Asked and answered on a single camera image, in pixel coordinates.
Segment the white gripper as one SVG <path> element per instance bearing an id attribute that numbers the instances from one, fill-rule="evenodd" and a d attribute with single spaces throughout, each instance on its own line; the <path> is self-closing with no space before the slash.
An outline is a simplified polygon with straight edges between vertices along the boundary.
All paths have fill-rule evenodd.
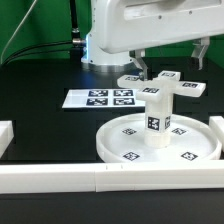
<path id="1" fill-rule="evenodd" d="M 97 2 L 97 45 L 108 53 L 130 51 L 142 81 L 148 79 L 148 66 L 143 60 L 145 48 L 196 39 L 191 63 L 201 70 L 209 36 L 220 34 L 224 34 L 224 0 Z"/>

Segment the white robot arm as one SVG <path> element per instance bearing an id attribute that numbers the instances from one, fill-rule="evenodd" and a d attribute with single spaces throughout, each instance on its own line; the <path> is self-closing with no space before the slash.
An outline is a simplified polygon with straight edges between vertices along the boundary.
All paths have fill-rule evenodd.
<path id="1" fill-rule="evenodd" d="M 146 70 L 147 48 L 192 40 L 203 68 L 210 38 L 224 34 L 224 0 L 90 0 L 92 27 L 83 66 L 99 72 Z"/>

